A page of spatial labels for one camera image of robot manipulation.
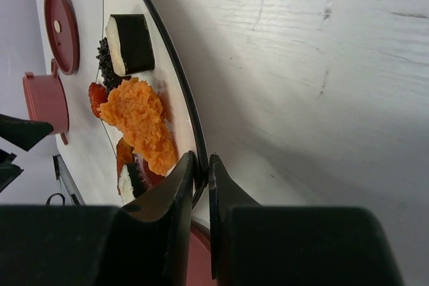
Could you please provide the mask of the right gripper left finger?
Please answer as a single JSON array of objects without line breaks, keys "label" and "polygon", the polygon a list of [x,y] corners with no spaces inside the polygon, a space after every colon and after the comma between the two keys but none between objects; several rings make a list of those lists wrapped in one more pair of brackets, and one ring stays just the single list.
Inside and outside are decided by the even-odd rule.
[{"label": "right gripper left finger", "polygon": [[123,207],[3,206],[2,285],[183,285],[194,154]]}]

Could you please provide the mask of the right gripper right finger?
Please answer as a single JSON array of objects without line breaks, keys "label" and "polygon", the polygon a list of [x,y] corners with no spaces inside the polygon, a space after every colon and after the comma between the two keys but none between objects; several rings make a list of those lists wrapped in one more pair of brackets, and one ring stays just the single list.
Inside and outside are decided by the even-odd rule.
[{"label": "right gripper right finger", "polygon": [[219,285],[402,285],[378,219],[343,206],[263,206],[208,169],[212,277]]}]

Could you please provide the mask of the fried chicken drumstick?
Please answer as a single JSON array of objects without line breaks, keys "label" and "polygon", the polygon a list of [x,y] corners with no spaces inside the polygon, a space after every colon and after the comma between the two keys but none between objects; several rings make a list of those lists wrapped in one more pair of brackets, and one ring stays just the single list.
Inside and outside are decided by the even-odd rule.
[{"label": "fried chicken drumstick", "polygon": [[92,82],[88,88],[88,97],[90,100],[90,108],[96,118],[100,118],[100,105],[107,102],[108,94],[106,88],[95,82]]}]

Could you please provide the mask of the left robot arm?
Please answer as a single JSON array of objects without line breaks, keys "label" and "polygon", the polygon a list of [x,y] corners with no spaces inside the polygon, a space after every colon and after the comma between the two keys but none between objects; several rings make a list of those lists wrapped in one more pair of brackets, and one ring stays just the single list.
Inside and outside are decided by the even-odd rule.
[{"label": "left robot arm", "polygon": [[54,127],[47,122],[1,114],[1,139],[11,148],[1,148],[1,192],[23,173],[23,168],[15,163],[19,152],[28,152],[53,131]]}]

